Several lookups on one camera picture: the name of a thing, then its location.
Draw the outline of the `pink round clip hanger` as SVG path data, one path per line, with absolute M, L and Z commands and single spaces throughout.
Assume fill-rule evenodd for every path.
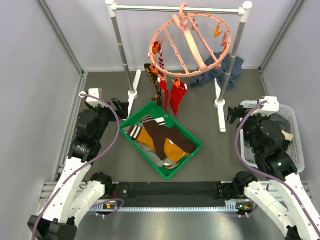
M 180 7 L 177 10 L 177 14 L 174 14 L 171 17 L 171 20 L 169 20 L 167 23 L 162 25 L 158 31 L 154 34 L 153 38 L 151 39 L 150 46 L 149 46 L 149 53 L 148 57 L 151 60 L 151 66 L 155 67 L 159 72 L 162 72 L 165 74 L 165 76 L 171 76 L 175 78 L 187 78 L 187 77 L 195 77 L 198 76 L 202 73 L 206 73 L 209 70 L 212 70 L 216 67 L 220 67 L 223 59 L 227 56 L 228 51 L 230 49 L 230 45 L 232 43 L 232 34 L 230 27 L 228 24 L 220 17 L 214 15 L 213 13 L 207 11 L 207 10 L 187 10 L 187 3 L 182 3 Z M 214 50 L 209 46 L 208 41 L 204 38 L 202 35 L 200 29 L 198 28 L 198 24 L 196 23 L 196 20 L 198 17 L 202 18 L 208 18 L 210 20 L 215 20 L 217 21 L 217 26 L 214 31 L 213 37 L 217 38 L 220 35 L 223 35 L 222 40 L 221 40 L 221 46 L 223 47 L 222 54 L 220 57 L 215 56 Z M 182 35 L 184 36 L 186 43 L 190 49 L 190 52 L 198 66 L 198 70 L 195 71 L 189 71 L 188 67 L 181 56 L 176 43 L 174 42 L 170 32 L 169 32 L 169 27 L 170 26 L 175 26 L 178 30 L 182 32 Z M 195 32 L 197 36 L 200 38 L 202 41 L 203 45 L 206 47 L 208 50 L 209 54 L 213 58 L 213 63 L 210 65 L 207 65 L 202 56 L 201 53 L 198 49 L 198 45 L 195 41 L 195 38 L 193 37 L 192 32 Z M 152 48 L 153 45 L 156 41 L 160 40 L 168 40 L 169 45 L 173 49 L 173 53 L 177 57 L 182 69 L 183 73 L 174 73 L 170 72 L 167 69 L 161 68 L 159 66 L 159 55 L 155 57 L 155 55 L 152 53 Z

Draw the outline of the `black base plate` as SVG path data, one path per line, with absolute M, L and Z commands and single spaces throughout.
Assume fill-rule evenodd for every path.
M 125 208 L 224 207 L 240 198 L 231 183 L 221 182 L 119 182 L 110 193 Z

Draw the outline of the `dark clothes in basket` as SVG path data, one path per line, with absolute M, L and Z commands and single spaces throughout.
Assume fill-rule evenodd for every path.
M 279 151 L 287 151 L 293 139 L 289 122 L 278 113 L 249 117 L 243 131 L 244 140 L 249 143 L 256 163 L 264 162 Z

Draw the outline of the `orange clothes peg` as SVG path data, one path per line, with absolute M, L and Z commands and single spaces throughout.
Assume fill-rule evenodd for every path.
M 175 86 L 176 88 L 178 88 L 178 89 L 181 88 L 181 80 L 180 80 L 179 77 L 176 78 L 175 80 L 172 80 L 172 82 L 173 82 L 173 84 L 174 84 L 174 86 Z

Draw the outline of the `red white striped sock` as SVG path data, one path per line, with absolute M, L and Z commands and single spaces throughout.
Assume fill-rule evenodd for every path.
M 158 57 L 158 63 L 159 63 L 159 66 L 164 69 L 164 59 L 163 59 L 163 52 L 162 52 L 162 44 L 164 43 L 164 40 L 158 40 L 158 41 L 155 41 L 154 44 L 153 44 L 153 47 L 152 47 L 152 53 L 154 54 L 154 57 L 156 57 L 157 55 L 159 55 Z M 166 76 L 164 73 L 162 72 L 159 72 L 154 66 L 150 66 L 152 72 L 154 74 L 156 74 L 160 81 L 165 81 L 166 80 Z

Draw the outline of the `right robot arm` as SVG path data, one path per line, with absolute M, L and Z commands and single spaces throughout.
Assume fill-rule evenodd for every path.
M 233 192 L 251 199 L 279 228 L 287 240 L 318 240 L 320 215 L 303 187 L 298 169 L 287 149 L 293 135 L 274 115 L 277 100 L 260 99 L 254 107 L 228 108 L 227 122 L 240 119 L 235 137 L 239 153 L 241 136 L 249 143 L 256 167 L 248 167 L 233 180 Z

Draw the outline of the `white plastic laundry basket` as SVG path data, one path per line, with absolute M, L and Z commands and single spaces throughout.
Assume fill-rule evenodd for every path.
M 298 173 L 302 173 L 305 170 L 305 161 L 302 148 L 302 142 L 300 137 L 300 131 L 298 126 L 298 121 L 296 118 L 296 113 L 294 109 L 288 105 L 280 104 L 278 114 L 285 118 L 290 125 L 290 133 L 293 134 L 293 139 L 289 148 L 287 149 L 287 154 L 293 160 Z M 250 145 L 244 139 L 244 130 L 240 130 L 239 135 L 239 152 L 242 159 L 253 168 L 258 168 L 255 162 L 255 155 L 252 153 Z

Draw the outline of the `mustard yellow sock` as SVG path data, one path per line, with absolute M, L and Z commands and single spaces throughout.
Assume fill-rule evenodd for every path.
M 148 132 L 145 130 L 145 128 L 142 128 L 141 133 L 140 133 L 139 137 L 137 138 L 137 141 L 140 144 L 142 144 L 142 146 L 145 149 L 146 148 L 150 149 L 150 151 L 152 153 L 154 153 L 156 157 L 158 157 L 158 155 L 156 154 L 156 148 L 155 148 L 153 139 L 148 134 Z M 168 138 L 165 140 L 163 152 L 164 152 L 164 154 L 163 154 L 164 160 L 163 161 L 165 161 L 166 159 L 172 161 L 172 163 L 171 162 L 166 163 L 167 165 L 173 165 L 173 164 L 179 162 L 182 158 L 186 158 L 191 155 L 191 153 L 183 151 L 179 146 L 174 144 Z

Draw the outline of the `grey sock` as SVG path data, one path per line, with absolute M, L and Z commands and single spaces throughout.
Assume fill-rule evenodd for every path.
M 155 153 L 154 150 L 152 150 L 150 147 L 143 145 L 139 142 L 136 142 L 137 145 L 142 149 L 142 151 L 146 154 L 146 156 L 159 168 L 163 166 L 173 166 L 176 163 L 173 162 L 171 159 L 166 157 L 164 160 L 161 160 Z

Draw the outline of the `blue-grey crumpled cloth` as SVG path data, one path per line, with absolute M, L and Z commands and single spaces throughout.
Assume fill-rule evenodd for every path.
M 228 70 L 229 66 L 229 61 L 230 61 L 230 54 L 228 54 L 222 61 L 221 63 L 221 68 L 213 68 L 210 71 L 207 71 L 203 74 L 200 74 L 198 76 L 195 76 L 191 83 L 189 84 L 190 88 L 197 88 L 197 87 L 203 87 L 207 83 L 214 82 L 215 79 L 217 79 L 218 86 L 220 88 L 223 87 L 224 80 L 225 80 L 225 75 Z M 244 64 L 244 60 L 241 57 L 236 57 L 233 68 L 231 71 L 231 75 L 228 81 L 228 85 L 226 90 L 230 91 L 235 87 L 236 80 L 240 78 L 242 75 L 242 66 Z

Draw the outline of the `white and steel clothes rack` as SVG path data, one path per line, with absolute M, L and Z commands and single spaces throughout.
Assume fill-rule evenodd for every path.
M 126 74 L 126 79 L 129 84 L 129 91 L 128 91 L 128 101 L 129 105 L 132 106 L 134 103 L 134 100 L 138 97 L 138 85 L 140 82 L 141 74 L 142 72 L 140 70 L 137 70 L 135 74 L 135 78 L 131 78 L 130 76 L 130 70 L 128 61 L 126 58 L 125 49 L 123 46 L 123 41 L 121 38 L 121 33 L 117 21 L 117 15 L 116 13 L 118 11 L 137 11 L 137 12 L 168 12 L 173 13 L 176 15 L 178 12 L 178 8 L 180 6 L 151 6 L 151 5 L 118 5 L 113 0 L 107 0 L 105 1 L 105 4 L 107 5 L 108 13 L 112 22 L 112 26 L 114 29 L 117 45 L 120 52 L 120 57 L 123 65 L 124 72 Z M 233 65 L 237 56 L 238 48 L 242 39 L 242 35 L 245 29 L 245 25 L 248 21 L 249 14 L 251 9 L 253 8 L 253 3 L 251 1 L 245 1 L 243 5 L 238 9 L 227 9 L 227 8 L 204 8 L 204 7 L 189 7 L 187 6 L 188 11 L 192 10 L 205 10 L 213 15 L 218 16 L 221 15 L 237 15 L 240 17 L 239 19 L 239 26 L 236 32 L 235 39 L 231 40 L 230 49 L 227 53 L 230 54 L 230 60 L 228 63 L 227 72 L 224 77 L 224 83 L 223 87 L 219 87 L 218 83 L 215 83 L 215 96 L 216 99 L 214 101 L 214 105 L 217 109 L 217 119 L 218 119 L 218 128 L 219 131 L 224 133 L 226 132 L 226 120 L 225 120 L 225 111 L 224 107 L 226 104 L 226 101 L 224 100 L 224 95 L 227 89 L 227 85 L 232 73 Z

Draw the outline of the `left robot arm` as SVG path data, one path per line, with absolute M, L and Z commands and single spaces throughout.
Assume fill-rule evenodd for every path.
M 70 145 L 63 172 L 39 215 L 32 215 L 28 227 L 33 240 L 73 240 L 78 227 L 100 198 L 114 191 L 112 178 L 95 173 L 85 189 L 78 193 L 84 177 L 94 162 L 103 156 L 101 139 L 110 122 L 120 124 L 129 115 L 129 103 L 117 98 L 114 107 L 99 97 L 83 93 L 86 109 L 76 121 L 76 136 Z

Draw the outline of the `green plastic bin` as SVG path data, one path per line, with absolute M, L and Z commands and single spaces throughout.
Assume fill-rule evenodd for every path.
M 183 157 L 181 160 L 181 164 L 173 170 L 165 169 L 165 167 L 158 167 L 152 161 L 149 154 L 144 151 L 138 143 L 135 143 L 133 140 L 129 138 L 129 136 L 125 133 L 125 128 L 132 126 L 133 124 L 140 124 L 140 118 L 144 115 L 150 114 L 152 117 L 164 117 L 164 121 L 168 127 L 178 127 L 182 134 L 191 140 L 196 145 L 196 150 L 188 157 Z M 203 147 L 203 144 L 200 140 L 198 140 L 195 136 L 193 136 L 187 129 L 185 129 L 174 117 L 169 114 L 165 114 L 164 109 L 153 101 L 149 102 L 143 108 L 141 108 L 138 112 L 129 117 L 126 121 L 124 121 L 120 125 L 120 132 L 124 135 L 126 139 L 139 151 L 139 153 L 150 163 L 150 165 L 162 176 L 163 179 L 169 180 L 171 179 L 199 150 Z

